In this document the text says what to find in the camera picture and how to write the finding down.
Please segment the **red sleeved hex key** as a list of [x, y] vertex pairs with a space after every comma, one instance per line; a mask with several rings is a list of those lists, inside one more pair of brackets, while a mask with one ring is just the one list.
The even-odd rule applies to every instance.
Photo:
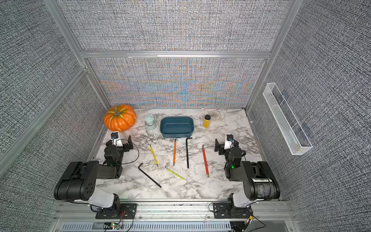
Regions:
[[202, 145], [202, 152], [203, 152], [203, 159], [204, 159], [204, 165], [205, 165], [205, 171], [207, 177], [209, 177], [209, 171], [208, 171], [208, 164], [207, 164], [207, 158], [206, 158], [206, 153], [205, 153], [205, 148], [208, 147], [210, 144], [203, 144]]

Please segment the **lime green sleeved hex key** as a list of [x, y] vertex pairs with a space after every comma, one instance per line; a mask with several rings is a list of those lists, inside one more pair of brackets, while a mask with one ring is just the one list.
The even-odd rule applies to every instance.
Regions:
[[167, 163], [167, 164], [165, 165], [165, 169], [166, 169], [168, 172], [170, 172], [171, 174], [175, 175], [176, 177], [178, 177], [178, 178], [180, 178], [180, 179], [182, 179], [182, 180], [187, 181], [185, 178], [183, 178], [182, 176], [180, 176], [180, 175], [177, 174], [176, 172], [172, 171], [172, 170], [169, 168], [169, 164], [170, 164], [170, 163]]

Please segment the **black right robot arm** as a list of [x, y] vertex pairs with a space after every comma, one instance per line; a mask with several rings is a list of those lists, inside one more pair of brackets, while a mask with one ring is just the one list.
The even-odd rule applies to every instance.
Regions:
[[247, 218], [253, 215], [251, 205], [280, 198], [281, 190], [266, 161], [243, 161], [246, 152], [231, 138], [224, 144], [215, 140], [214, 150], [225, 157], [226, 178], [243, 184], [243, 189], [230, 194], [225, 203], [213, 204], [215, 218]]

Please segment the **long black hex key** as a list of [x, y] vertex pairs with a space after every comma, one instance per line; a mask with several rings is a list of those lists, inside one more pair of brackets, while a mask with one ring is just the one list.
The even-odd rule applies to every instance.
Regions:
[[186, 145], [186, 165], [187, 165], [187, 169], [189, 168], [189, 151], [188, 151], [188, 141], [193, 139], [192, 137], [188, 137], [186, 138], [185, 140], [185, 145]]

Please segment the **yellow sleeved hex key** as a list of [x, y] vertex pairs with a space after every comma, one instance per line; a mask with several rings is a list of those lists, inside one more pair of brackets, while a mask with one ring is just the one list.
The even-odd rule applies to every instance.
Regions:
[[152, 144], [150, 144], [150, 150], [151, 150], [151, 153], [152, 153], [153, 159], [154, 159], [154, 161], [155, 161], [155, 164], [156, 164], [156, 166], [158, 167], [158, 161], [157, 161], [157, 158], [156, 158], [156, 156], [155, 156], [155, 153], [154, 153], [154, 150], [153, 150]]

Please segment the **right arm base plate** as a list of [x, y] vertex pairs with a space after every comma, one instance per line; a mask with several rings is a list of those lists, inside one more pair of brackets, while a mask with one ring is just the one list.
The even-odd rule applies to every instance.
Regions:
[[213, 203], [212, 212], [216, 219], [243, 219], [253, 215], [251, 207], [237, 208], [227, 203]]

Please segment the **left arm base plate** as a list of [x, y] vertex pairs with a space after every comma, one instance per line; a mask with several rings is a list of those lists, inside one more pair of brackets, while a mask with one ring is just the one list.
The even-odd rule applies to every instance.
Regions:
[[98, 208], [95, 219], [134, 219], [137, 206], [134, 203], [123, 203], [118, 207]]

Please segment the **orange sleeved hex key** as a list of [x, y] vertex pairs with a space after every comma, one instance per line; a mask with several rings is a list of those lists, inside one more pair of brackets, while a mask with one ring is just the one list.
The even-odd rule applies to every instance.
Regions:
[[175, 138], [175, 139], [174, 139], [174, 156], [173, 156], [173, 166], [175, 166], [175, 163], [176, 163], [176, 143], [177, 143], [177, 139], [178, 139], [178, 138]]

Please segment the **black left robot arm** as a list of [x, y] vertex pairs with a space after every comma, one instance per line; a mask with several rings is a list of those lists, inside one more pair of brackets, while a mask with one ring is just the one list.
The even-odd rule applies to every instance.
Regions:
[[120, 139], [117, 132], [104, 150], [105, 161], [71, 162], [54, 189], [56, 200], [89, 205], [96, 219], [134, 219], [137, 205], [123, 204], [115, 193], [96, 187], [98, 179], [118, 179], [123, 170], [125, 152], [134, 149], [128, 139]]

